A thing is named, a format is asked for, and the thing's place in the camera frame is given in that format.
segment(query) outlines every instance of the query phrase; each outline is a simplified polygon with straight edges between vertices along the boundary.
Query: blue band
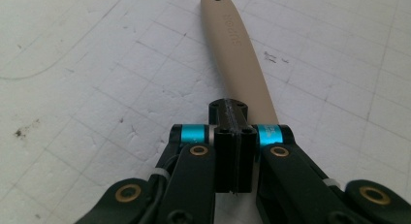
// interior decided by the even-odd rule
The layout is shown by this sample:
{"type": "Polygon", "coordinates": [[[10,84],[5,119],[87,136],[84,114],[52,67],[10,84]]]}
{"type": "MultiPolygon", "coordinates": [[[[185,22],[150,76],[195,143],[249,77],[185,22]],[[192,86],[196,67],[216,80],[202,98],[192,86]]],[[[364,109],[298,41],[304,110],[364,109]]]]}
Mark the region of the blue band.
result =
{"type": "Polygon", "coordinates": [[[184,124],[181,129],[181,144],[204,144],[206,128],[199,124],[184,124]]]}
{"type": "Polygon", "coordinates": [[[268,144],[283,143],[281,129],[278,125],[257,125],[260,137],[260,148],[268,144]]]}

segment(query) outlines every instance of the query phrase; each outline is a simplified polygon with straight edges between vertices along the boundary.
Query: white table surface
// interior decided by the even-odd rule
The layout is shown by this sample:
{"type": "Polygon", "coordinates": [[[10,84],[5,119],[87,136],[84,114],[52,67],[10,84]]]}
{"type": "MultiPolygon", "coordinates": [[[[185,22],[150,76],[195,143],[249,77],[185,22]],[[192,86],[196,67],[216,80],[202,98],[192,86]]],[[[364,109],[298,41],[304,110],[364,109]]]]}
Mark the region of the white table surface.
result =
{"type": "MultiPolygon", "coordinates": [[[[411,0],[233,0],[279,120],[411,202],[411,0]]],[[[227,94],[200,0],[0,0],[0,222],[73,223],[227,94]]],[[[219,195],[215,223],[260,223],[219,195]]]]}

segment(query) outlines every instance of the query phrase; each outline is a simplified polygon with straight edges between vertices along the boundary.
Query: wooden handle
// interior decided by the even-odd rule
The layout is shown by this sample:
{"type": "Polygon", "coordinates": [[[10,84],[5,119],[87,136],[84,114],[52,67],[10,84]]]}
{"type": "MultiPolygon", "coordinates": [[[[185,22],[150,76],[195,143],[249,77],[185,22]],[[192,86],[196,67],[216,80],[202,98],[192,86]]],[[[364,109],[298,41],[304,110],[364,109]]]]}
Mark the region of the wooden handle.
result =
{"type": "Polygon", "coordinates": [[[278,124],[256,53],[231,0],[202,0],[205,36],[230,98],[248,106],[248,123],[278,124]]]}

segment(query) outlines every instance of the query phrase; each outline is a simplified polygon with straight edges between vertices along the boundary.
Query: pen mark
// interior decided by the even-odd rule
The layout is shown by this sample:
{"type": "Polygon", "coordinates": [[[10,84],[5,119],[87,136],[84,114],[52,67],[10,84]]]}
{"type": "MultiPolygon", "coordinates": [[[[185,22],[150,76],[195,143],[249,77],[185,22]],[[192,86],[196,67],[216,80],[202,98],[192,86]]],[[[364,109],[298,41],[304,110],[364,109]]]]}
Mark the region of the pen mark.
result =
{"type": "Polygon", "coordinates": [[[72,70],[72,69],[70,69],[70,68],[64,68],[64,69],[66,69],[66,71],[68,71],[68,72],[70,72],[70,73],[74,73],[74,72],[75,72],[75,70],[72,70]]]}
{"type": "Polygon", "coordinates": [[[268,60],[268,61],[271,61],[271,62],[273,62],[273,63],[277,63],[277,62],[275,61],[275,59],[277,59],[276,56],[269,54],[267,51],[264,52],[264,55],[266,56],[264,59],[266,59],[266,60],[268,60]]]}
{"type": "Polygon", "coordinates": [[[134,133],[135,135],[137,135],[137,131],[136,131],[136,129],[134,128],[133,125],[131,125],[131,130],[132,130],[132,133],[134,133]]]}
{"type": "MultiPolygon", "coordinates": [[[[23,76],[17,76],[17,77],[8,77],[8,76],[1,76],[0,75],[0,80],[27,80],[27,79],[32,79],[34,77],[37,77],[38,75],[41,75],[42,73],[52,69],[57,63],[59,63],[64,57],[69,54],[74,48],[76,48],[80,42],[82,42],[101,22],[111,13],[112,10],[114,10],[117,5],[121,2],[122,0],[116,0],[116,2],[109,8],[108,11],[106,11],[100,19],[98,19],[90,28],[86,29],[85,32],[77,39],[76,42],[74,42],[70,47],[61,53],[60,55],[56,56],[55,60],[50,63],[48,66],[44,68],[40,68],[39,70],[36,70],[36,72],[30,74],[30,75],[23,75],[23,76]]],[[[31,45],[35,44],[39,39],[44,37],[44,33],[40,34],[32,43],[24,48],[26,50],[29,48],[31,45]]]]}

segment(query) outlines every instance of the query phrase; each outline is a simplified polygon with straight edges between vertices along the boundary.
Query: black plastic part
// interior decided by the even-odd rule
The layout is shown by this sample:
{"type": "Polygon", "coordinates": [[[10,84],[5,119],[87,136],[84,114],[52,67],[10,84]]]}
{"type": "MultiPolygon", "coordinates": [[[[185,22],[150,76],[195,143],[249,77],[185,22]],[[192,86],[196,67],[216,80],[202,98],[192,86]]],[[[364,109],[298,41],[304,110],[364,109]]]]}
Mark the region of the black plastic part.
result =
{"type": "Polygon", "coordinates": [[[144,214],[149,200],[147,182],[138,178],[128,178],[112,185],[94,208],[76,224],[132,224],[144,214]],[[115,198],[118,189],[125,185],[137,184],[141,188],[138,198],[131,202],[119,202],[115,198]]]}
{"type": "Polygon", "coordinates": [[[373,223],[411,223],[411,206],[391,189],[369,180],[354,180],[347,184],[347,197],[354,209],[373,223]]]}
{"type": "Polygon", "coordinates": [[[283,137],[284,144],[295,144],[293,131],[288,127],[288,125],[278,125],[281,129],[281,134],[283,137]]]}
{"type": "Polygon", "coordinates": [[[163,166],[172,158],[178,155],[181,143],[181,124],[175,124],[172,127],[169,135],[169,143],[161,154],[157,162],[156,168],[163,168],[163,166]]]}
{"type": "Polygon", "coordinates": [[[207,144],[189,144],[180,153],[173,176],[159,208],[156,223],[209,224],[214,219],[215,151],[207,144]],[[194,155],[191,147],[207,148],[194,155]]]}
{"type": "Polygon", "coordinates": [[[257,208],[264,223],[369,223],[343,204],[325,176],[296,144],[269,144],[262,151],[257,208]],[[279,146],[286,156],[275,156],[279,146]]]}
{"type": "Polygon", "coordinates": [[[257,131],[247,123],[248,107],[236,100],[209,104],[208,122],[214,129],[216,191],[251,192],[257,131]]]}

